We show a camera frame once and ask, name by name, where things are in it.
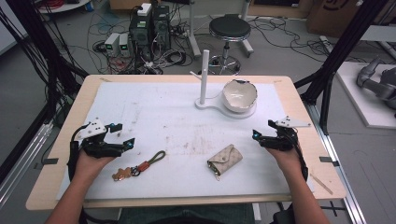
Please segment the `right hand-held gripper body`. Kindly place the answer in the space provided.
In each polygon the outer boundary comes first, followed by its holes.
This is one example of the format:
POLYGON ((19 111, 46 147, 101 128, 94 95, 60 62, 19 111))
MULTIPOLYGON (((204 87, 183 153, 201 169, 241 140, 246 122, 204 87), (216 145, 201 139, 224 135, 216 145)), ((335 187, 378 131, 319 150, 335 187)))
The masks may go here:
POLYGON ((268 139, 268 144, 262 147, 281 151, 291 150, 297 147, 298 144, 297 128, 311 126, 309 122, 294 119, 289 116, 276 120, 276 124, 279 126, 277 130, 275 129, 276 136, 265 136, 268 139))

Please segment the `person's left hand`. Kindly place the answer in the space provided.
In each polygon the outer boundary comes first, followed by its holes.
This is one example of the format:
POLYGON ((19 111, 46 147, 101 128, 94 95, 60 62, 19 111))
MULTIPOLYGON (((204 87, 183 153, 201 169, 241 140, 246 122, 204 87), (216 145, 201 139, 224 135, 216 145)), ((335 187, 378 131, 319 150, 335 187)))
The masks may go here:
POLYGON ((112 161, 114 161, 113 157, 95 158, 81 150, 73 180, 81 183, 92 183, 103 168, 112 161))

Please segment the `beige key pouch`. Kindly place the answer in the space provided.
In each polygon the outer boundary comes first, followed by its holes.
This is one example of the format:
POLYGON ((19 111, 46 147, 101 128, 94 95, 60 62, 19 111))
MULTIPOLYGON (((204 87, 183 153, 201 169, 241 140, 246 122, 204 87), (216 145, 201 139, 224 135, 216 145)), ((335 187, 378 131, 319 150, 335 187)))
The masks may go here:
POLYGON ((233 144, 230 144, 212 156, 206 163, 214 172, 215 178, 219 180, 221 175, 235 166, 242 159, 243 156, 240 151, 233 144))

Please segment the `white ceramic bowl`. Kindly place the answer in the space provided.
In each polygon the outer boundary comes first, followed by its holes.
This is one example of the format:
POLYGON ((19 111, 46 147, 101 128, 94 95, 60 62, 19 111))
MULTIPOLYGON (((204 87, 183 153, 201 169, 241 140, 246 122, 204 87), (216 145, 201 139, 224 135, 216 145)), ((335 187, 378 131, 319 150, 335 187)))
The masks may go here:
POLYGON ((248 112, 257 102, 258 92, 254 84, 244 79, 227 82, 221 92, 223 104, 235 113, 248 112))

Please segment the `white table mat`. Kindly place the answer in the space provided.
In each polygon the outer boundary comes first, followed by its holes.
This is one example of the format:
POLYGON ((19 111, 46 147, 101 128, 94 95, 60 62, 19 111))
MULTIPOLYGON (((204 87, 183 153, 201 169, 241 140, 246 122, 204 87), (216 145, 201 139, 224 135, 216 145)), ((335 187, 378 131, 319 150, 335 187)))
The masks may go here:
POLYGON ((268 119, 283 119, 286 114, 274 85, 260 84, 257 90, 255 113, 247 119, 231 119, 216 109, 195 106, 197 83, 101 84, 86 120, 121 123, 122 130, 108 134, 106 141, 120 144, 134 138, 134 148, 103 169, 87 199, 289 194, 275 159, 252 138, 253 130, 275 135, 268 119), (230 144, 243 159, 217 180, 206 162, 230 144), (166 156, 139 176, 112 179, 120 168, 139 165, 161 150, 166 156))

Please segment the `small white power unit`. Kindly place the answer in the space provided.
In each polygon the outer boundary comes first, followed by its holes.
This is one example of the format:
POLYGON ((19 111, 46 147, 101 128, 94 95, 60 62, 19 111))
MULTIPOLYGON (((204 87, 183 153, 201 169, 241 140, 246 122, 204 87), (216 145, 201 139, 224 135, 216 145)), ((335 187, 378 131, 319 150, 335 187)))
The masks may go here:
POLYGON ((111 34, 105 41, 107 55, 116 57, 120 52, 120 35, 118 33, 111 34))
POLYGON ((129 36, 127 34, 120 34, 120 54, 122 57, 130 57, 130 43, 129 36))

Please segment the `white metal stand leg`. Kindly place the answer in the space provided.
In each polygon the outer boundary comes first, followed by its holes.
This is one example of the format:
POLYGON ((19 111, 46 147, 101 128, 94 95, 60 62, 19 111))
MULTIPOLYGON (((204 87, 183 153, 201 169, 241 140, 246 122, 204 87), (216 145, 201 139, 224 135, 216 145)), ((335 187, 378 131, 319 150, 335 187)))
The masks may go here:
POLYGON ((200 48, 198 46, 198 43, 196 41, 195 35, 194 35, 194 4, 195 0, 189 0, 189 26, 190 29, 188 30, 188 39, 191 45, 191 50, 193 53, 193 56, 195 58, 199 58, 202 53, 200 51, 200 48))
MULTIPOLYGON (((243 0, 244 3, 242 5, 242 9, 241 9, 241 19, 246 21, 247 20, 247 16, 248 16, 248 8, 250 5, 250 1, 251 0, 243 0)), ((243 42, 243 47, 245 48, 246 52, 247 52, 247 56, 250 57, 250 55, 254 52, 254 49, 251 47, 250 43, 248 42, 247 39, 245 39, 243 42)))

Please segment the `white floor board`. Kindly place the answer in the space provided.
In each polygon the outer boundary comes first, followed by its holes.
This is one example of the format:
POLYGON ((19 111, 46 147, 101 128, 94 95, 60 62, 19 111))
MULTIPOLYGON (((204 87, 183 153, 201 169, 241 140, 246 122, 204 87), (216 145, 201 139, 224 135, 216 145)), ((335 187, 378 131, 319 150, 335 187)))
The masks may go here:
POLYGON ((356 84, 359 71, 366 63, 344 62, 337 71, 337 77, 346 90, 366 127, 396 130, 396 110, 384 101, 356 84))

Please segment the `person's dark pants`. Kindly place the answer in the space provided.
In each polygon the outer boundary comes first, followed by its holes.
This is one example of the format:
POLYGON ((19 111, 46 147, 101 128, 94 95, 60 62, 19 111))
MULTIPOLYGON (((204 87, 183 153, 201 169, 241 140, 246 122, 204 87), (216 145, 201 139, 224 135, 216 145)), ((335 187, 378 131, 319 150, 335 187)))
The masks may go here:
POLYGON ((118 224, 255 224, 250 203, 124 208, 118 224))

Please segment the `white power strip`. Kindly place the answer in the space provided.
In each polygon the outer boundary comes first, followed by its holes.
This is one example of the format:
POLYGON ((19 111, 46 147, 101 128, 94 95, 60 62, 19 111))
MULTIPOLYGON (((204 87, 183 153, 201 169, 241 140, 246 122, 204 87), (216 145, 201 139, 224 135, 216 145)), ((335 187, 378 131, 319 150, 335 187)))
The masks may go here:
POLYGON ((328 39, 326 36, 321 35, 321 36, 319 37, 319 40, 320 40, 321 43, 324 45, 325 49, 326 49, 329 53, 331 53, 332 50, 333 50, 333 46, 332 46, 332 43, 329 41, 329 39, 328 39))

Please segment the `black computer tower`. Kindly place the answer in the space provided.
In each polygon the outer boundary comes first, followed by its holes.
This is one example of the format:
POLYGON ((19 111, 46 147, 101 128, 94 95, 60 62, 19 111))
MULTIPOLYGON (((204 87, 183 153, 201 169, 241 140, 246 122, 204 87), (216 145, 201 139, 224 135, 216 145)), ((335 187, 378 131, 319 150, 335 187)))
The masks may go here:
POLYGON ((129 31, 134 46, 135 57, 142 57, 146 61, 151 61, 151 44, 153 40, 153 31, 150 15, 133 15, 129 31))
POLYGON ((161 49, 170 49, 169 6, 154 8, 153 24, 157 46, 161 49))

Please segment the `white box on computer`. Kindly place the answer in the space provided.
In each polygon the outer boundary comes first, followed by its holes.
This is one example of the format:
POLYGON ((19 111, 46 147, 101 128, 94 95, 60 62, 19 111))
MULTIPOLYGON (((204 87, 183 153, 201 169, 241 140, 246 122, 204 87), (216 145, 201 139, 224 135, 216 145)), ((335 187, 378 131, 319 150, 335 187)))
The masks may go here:
POLYGON ((147 16, 151 10, 150 3, 143 3, 141 7, 137 10, 138 16, 147 16))

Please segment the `keychain with green loop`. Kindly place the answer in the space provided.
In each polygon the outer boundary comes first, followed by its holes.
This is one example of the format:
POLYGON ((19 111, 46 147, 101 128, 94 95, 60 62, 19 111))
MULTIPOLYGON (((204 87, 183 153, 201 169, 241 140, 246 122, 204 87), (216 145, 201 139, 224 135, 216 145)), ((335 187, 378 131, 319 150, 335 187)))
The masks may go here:
POLYGON ((115 174, 112 175, 114 181, 121 181, 123 179, 139 176, 142 172, 146 171, 153 163, 162 160, 166 156, 164 150, 158 151, 151 159, 148 161, 143 161, 141 164, 134 167, 126 167, 125 169, 119 169, 115 174))

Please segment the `aluminium frame rail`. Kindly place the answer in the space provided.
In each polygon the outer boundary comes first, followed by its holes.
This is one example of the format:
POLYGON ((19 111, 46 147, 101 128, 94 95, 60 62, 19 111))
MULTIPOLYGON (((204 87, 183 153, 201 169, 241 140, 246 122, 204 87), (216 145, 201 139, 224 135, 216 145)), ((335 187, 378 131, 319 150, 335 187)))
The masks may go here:
POLYGON ((336 149, 332 143, 332 139, 327 135, 319 125, 320 113, 315 105, 305 104, 308 115, 313 121, 313 125, 318 132, 318 136, 322 141, 324 148, 331 158, 331 164, 335 168, 336 173, 340 177, 340 181, 346 190, 346 196, 342 199, 346 212, 352 224, 367 224, 366 219, 361 211, 360 205, 354 195, 353 189, 350 186, 346 173, 339 160, 336 149))
POLYGON ((0 184, 0 210, 6 205, 9 197, 17 187, 36 155, 46 143, 53 129, 53 122, 42 124, 29 138, 27 145, 22 148, 22 153, 11 167, 4 181, 0 184))

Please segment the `black metal frame post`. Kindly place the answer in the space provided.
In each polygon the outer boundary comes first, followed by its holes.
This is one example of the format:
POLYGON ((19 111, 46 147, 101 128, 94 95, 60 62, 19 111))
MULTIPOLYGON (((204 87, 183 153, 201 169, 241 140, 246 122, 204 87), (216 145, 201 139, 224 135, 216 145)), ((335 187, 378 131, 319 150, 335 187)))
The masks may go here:
POLYGON ((294 83, 296 89, 309 84, 307 90, 301 94, 301 99, 308 105, 314 105, 318 97, 322 95, 318 124, 326 135, 329 134, 328 116, 333 78, 387 2, 388 0, 362 0, 360 9, 342 33, 323 65, 312 75, 294 83))

